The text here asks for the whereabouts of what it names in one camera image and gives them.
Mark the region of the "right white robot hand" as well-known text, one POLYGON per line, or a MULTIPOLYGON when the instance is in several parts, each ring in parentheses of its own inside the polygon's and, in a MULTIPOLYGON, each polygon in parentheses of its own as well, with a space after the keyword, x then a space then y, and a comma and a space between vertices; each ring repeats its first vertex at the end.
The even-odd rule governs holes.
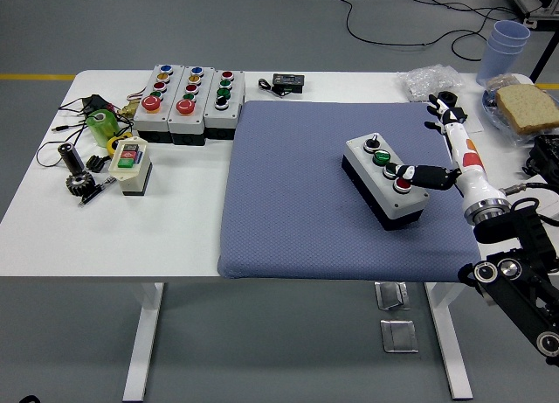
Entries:
POLYGON ((510 204, 502 191, 489 184, 480 155, 464 127, 467 114, 456 106, 456 101, 457 96, 451 92, 431 94, 427 110, 438 120, 424 124, 445 138, 453 164, 451 170, 396 163, 387 163, 386 169, 418 187, 445 191, 456 186, 463 198, 464 216, 472 225, 485 214, 508 212, 510 204))

